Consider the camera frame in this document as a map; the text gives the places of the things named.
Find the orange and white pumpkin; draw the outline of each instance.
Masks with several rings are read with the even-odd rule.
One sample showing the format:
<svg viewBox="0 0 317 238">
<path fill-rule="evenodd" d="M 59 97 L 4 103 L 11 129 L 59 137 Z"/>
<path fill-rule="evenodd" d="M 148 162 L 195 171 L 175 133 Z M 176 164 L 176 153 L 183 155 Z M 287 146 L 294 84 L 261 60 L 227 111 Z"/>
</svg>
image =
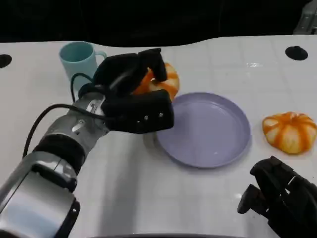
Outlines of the orange and white pumpkin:
<svg viewBox="0 0 317 238">
<path fill-rule="evenodd" d="M 294 112 L 266 117 L 262 128 L 269 144 L 288 154 L 311 149 L 317 135 L 314 121 L 305 114 Z"/>
<path fill-rule="evenodd" d="M 142 79 L 140 86 L 133 92 L 134 95 L 140 95 L 156 90 L 165 89 L 173 101 L 179 90 L 179 77 L 176 70 L 168 63 L 165 63 L 167 80 L 159 82 L 154 78 L 152 70 L 148 69 L 148 73 Z"/>
</svg>

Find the white tile surface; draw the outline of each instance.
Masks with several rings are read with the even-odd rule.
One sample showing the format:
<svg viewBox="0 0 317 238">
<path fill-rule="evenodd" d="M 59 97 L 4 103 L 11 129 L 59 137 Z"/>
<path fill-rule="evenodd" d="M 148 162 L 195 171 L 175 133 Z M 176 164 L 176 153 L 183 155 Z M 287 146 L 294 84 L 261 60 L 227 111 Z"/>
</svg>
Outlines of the white tile surface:
<svg viewBox="0 0 317 238">
<path fill-rule="evenodd" d="M 304 112 L 317 120 L 316 42 L 316 36 L 234 37 L 163 48 L 164 59 L 180 75 L 180 94 L 214 92 L 242 108 L 252 129 L 250 151 L 231 165 L 202 171 L 170 160 L 153 134 L 112 132 L 98 141 L 79 175 L 75 195 L 82 209 L 71 237 L 145 232 L 274 237 L 264 218 L 238 214 L 237 204 L 247 186 L 256 184 L 251 167 L 270 155 L 317 183 L 316 149 L 287 156 L 266 142 L 261 128 L 264 117 L 279 112 Z M 40 112 L 53 103 L 71 102 L 58 59 L 64 44 L 0 44 L 0 52 L 13 57 L 10 66 L 0 69 L 0 106 L 11 115 L 1 117 L 0 184 L 19 163 Z M 294 45 L 308 51 L 307 60 L 285 55 Z M 115 55 L 145 48 L 96 49 Z M 64 112 L 57 110 L 43 120 L 31 146 Z"/>
</svg>

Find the light blue mug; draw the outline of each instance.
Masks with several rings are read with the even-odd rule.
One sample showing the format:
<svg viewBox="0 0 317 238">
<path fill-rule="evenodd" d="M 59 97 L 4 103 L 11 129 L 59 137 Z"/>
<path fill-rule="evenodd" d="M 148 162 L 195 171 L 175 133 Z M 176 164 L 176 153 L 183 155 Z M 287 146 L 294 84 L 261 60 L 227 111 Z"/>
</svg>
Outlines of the light blue mug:
<svg viewBox="0 0 317 238">
<path fill-rule="evenodd" d="M 103 51 L 95 51 L 92 44 L 84 41 L 77 41 L 63 46 L 59 51 L 59 58 L 62 62 L 67 77 L 71 77 L 76 73 L 84 73 L 90 78 L 93 78 L 97 70 L 96 55 L 107 57 Z M 90 83 L 88 79 L 78 76 L 74 81 L 74 88 L 79 89 L 86 83 Z"/>
</svg>

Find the black wall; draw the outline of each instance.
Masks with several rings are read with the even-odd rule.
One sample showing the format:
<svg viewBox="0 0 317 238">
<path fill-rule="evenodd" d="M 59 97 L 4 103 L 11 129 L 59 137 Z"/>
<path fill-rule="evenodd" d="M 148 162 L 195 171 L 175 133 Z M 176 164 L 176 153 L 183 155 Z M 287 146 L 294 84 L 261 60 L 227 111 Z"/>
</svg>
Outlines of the black wall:
<svg viewBox="0 0 317 238">
<path fill-rule="evenodd" d="M 292 34 L 309 1 L 1 0 L 0 42 L 168 46 L 221 36 Z"/>
</svg>

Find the purple plate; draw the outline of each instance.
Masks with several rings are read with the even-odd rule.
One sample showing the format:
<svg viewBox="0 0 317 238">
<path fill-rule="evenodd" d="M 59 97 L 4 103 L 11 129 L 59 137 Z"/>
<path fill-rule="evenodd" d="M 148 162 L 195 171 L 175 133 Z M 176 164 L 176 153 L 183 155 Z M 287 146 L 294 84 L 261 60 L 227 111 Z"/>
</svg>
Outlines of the purple plate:
<svg viewBox="0 0 317 238">
<path fill-rule="evenodd" d="M 157 132 L 163 149 L 189 166 L 214 168 L 239 159 L 251 139 L 250 124 L 232 101 L 190 93 L 173 102 L 175 126 Z"/>
</svg>

